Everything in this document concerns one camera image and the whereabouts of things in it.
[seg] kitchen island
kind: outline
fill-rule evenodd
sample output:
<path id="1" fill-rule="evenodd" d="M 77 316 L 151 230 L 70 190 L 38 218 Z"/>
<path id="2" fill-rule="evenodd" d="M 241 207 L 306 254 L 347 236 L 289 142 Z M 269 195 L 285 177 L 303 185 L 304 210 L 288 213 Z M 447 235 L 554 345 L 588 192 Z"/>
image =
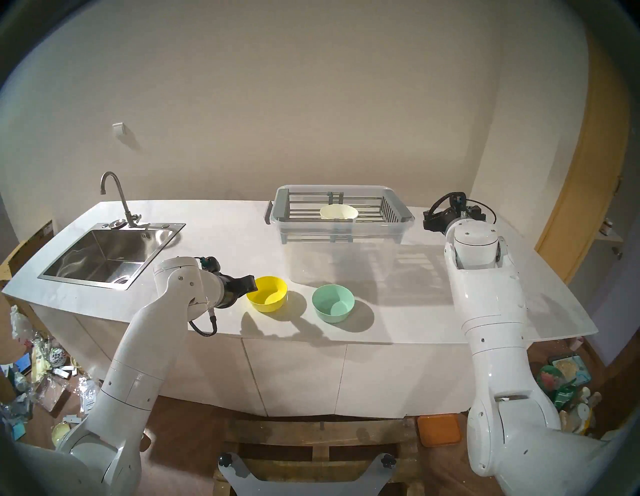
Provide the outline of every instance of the kitchen island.
<path id="1" fill-rule="evenodd" d="M 102 379 L 133 315 L 157 297 L 153 267 L 177 256 L 214 256 L 222 272 L 234 277 L 283 278 L 287 302 L 261 314 L 242 297 L 216 311 L 218 333 L 188 333 L 162 395 L 268 416 L 400 418 L 467 410 L 474 397 L 471 352 L 453 308 L 444 236 L 422 228 L 426 209 L 410 207 L 416 222 L 404 235 L 391 275 L 383 282 L 345 283 L 356 305 L 344 322 L 328 324 L 311 305 L 316 288 L 288 279 L 277 229 L 264 221 L 267 206 L 230 200 L 129 202 L 144 222 L 186 226 L 126 291 L 38 278 L 95 224 L 122 217 L 120 202 L 102 202 L 54 236 L 3 292 L 28 302 L 62 346 Z M 504 220 L 498 218 L 496 226 L 527 299 L 524 339 L 596 333 L 546 262 Z M 195 323 L 210 328 L 207 314 Z"/>

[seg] sink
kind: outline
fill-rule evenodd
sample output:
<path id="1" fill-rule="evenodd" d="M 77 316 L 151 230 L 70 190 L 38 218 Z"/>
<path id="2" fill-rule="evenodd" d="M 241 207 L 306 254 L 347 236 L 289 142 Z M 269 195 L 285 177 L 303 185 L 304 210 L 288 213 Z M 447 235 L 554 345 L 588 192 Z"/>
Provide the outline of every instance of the sink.
<path id="1" fill-rule="evenodd" d="M 111 229 L 93 226 L 40 274 L 72 284 L 124 290 L 185 224 L 144 224 Z"/>

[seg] shelf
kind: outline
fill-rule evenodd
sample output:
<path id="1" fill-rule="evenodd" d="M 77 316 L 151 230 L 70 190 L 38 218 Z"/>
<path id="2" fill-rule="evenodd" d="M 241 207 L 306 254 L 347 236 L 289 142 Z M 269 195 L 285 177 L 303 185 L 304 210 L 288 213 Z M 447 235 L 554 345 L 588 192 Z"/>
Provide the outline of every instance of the shelf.
<path id="1" fill-rule="evenodd" d="M 625 240 L 622 239 L 618 235 L 618 233 L 615 232 L 613 229 L 609 231 L 609 235 L 608 236 L 605 236 L 600 231 L 598 231 L 598 234 L 596 234 L 596 237 L 595 237 L 594 241 L 610 241 L 612 243 L 624 243 L 625 242 Z"/>

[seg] clear plastic bin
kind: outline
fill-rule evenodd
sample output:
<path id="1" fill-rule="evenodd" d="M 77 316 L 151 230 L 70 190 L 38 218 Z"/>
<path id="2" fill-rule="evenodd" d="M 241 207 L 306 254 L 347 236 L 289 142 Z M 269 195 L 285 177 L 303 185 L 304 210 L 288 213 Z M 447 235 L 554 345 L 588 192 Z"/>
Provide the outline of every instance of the clear plastic bin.
<path id="1" fill-rule="evenodd" d="M 324 205 L 354 207 L 354 220 L 325 220 Z M 380 281 L 415 220 L 384 186 L 291 184 L 278 188 L 270 215 L 280 234 L 289 278 L 300 284 Z"/>

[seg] screw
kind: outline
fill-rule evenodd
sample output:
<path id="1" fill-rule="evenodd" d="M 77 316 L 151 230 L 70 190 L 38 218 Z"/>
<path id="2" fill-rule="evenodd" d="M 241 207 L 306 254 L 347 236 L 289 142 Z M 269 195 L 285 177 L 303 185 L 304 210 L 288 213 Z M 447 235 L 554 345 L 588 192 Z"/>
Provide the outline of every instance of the screw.
<path id="1" fill-rule="evenodd" d="M 394 468 L 396 466 L 396 459 L 389 453 L 385 453 L 380 461 L 385 468 Z"/>
<path id="2" fill-rule="evenodd" d="M 231 465 L 232 461 L 233 460 L 231 459 L 231 453 L 223 453 L 218 458 L 218 464 L 222 467 L 228 467 L 229 465 Z"/>

